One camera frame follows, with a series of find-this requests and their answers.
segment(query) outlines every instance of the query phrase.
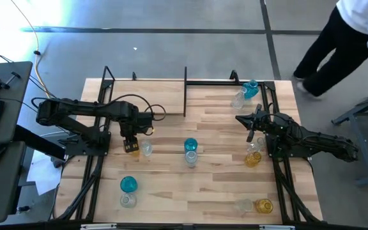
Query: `concrete floor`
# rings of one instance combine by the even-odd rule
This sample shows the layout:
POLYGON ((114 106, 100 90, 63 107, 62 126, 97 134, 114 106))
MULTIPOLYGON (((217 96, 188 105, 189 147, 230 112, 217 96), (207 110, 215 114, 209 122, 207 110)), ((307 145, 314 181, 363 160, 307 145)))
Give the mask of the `concrete floor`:
MULTIPOLYGON (((259 0, 16 0, 36 26, 169 29, 265 29, 259 0)), ((336 0, 266 0, 274 30, 321 30, 336 0)), ((7 30, 26 26, 14 8, 10 20, 1 16, 0 54, 16 61, 34 61, 33 33, 7 30)), ((226 79, 236 69, 242 79, 274 79, 265 34, 123 34, 38 33, 40 74, 58 97, 80 98, 84 79, 100 77, 108 65, 117 77, 182 78, 184 66, 194 78, 226 79)), ((282 80, 293 70, 316 36, 273 35, 282 80)), ((309 130, 345 135, 355 140, 348 124, 334 127, 331 119, 368 95, 368 60, 347 79, 315 102, 300 92, 296 100, 302 125, 309 130)), ((43 93, 30 84, 25 102, 43 93)), ((19 124, 37 134, 56 131, 37 125, 35 114, 23 108, 19 124)), ((333 224, 368 227, 368 187, 354 180, 366 176, 364 163, 344 163, 329 154, 314 157, 314 176, 324 220, 333 224)), ((41 197, 34 187, 24 189, 21 204, 33 204, 29 213, 11 216, 6 223, 46 220, 53 193, 41 197)))

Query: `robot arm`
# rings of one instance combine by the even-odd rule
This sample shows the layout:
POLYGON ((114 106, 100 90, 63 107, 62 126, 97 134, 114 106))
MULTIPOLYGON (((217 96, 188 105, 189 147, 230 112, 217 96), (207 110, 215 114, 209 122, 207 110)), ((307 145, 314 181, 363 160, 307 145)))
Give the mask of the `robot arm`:
POLYGON ((139 112, 137 106, 125 101, 111 101, 107 104, 97 102, 80 102, 71 99, 48 99, 39 104, 36 122, 44 126, 57 125, 73 133, 80 134, 90 146, 104 143, 107 132, 99 128, 87 127, 72 119, 69 115, 105 117, 120 125, 120 135, 125 138, 125 151, 138 150, 137 134, 145 134, 153 128, 153 115, 139 112))
POLYGON ((255 113, 235 118, 247 130, 250 130, 247 142, 251 142, 256 130, 262 131, 276 144, 274 157, 311 157, 324 151, 346 162, 357 160, 358 148, 351 140, 311 132, 300 126, 291 117, 283 113, 268 114, 261 110, 262 105, 256 107, 255 113))

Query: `wooden table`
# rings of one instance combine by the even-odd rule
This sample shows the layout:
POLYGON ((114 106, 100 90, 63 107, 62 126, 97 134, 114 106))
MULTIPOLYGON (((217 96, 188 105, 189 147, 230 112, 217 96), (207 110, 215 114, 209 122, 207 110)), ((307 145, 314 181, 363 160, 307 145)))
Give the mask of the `wooden table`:
MULTIPOLYGON (((95 101, 98 87, 87 79, 83 100, 95 101)), ((290 81, 275 81, 280 111, 300 122, 298 108, 290 81)), ((275 186, 273 165, 266 153, 254 168, 244 165, 248 132, 235 120, 239 114, 250 114, 261 95, 237 111, 230 106, 236 94, 233 86, 189 86, 187 89, 187 116, 167 115, 163 121, 154 121, 155 133, 138 135, 139 140, 149 138, 153 145, 150 157, 124 153, 117 123, 112 123, 113 133, 109 154, 105 157, 96 203, 95 222, 138 223, 198 223, 198 224, 280 224, 280 209, 275 186), (184 161, 185 139, 196 138, 199 160, 193 169, 184 161), (133 176, 139 184, 137 205, 127 209, 119 200, 123 192, 120 180, 133 176), (240 215, 234 203, 239 199, 269 198, 273 203, 271 214, 255 210, 240 215)), ((148 95, 151 104, 157 98, 148 95)), ((78 117, 85 125, 93 118, 78 117)), ((262 137, 256 132, 254 142, 262 137)), ((299 158, 291 158, 291 168, 296 193, 315 217, 322 219, 311 167, 299 158)), ((64 212, 81 188, 86 157, 75 157, 63 171, 56 198, 56 213, 64 212)), ((289 216, 291 206, 286 195, 289 216)))

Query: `black pants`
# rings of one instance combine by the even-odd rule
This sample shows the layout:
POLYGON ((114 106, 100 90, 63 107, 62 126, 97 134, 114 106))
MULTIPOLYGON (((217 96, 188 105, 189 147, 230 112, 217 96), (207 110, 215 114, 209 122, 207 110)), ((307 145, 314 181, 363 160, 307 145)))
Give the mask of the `black pants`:
POLYGON ((304 88, 314 96, 320 96, 368 58, 367 41, 368 35, 347 25, 335 8, 318 39, 296 68, 294 76, 305 79, 304 88), (320 62, 334 49, 334 55, 317 72, 320 62))

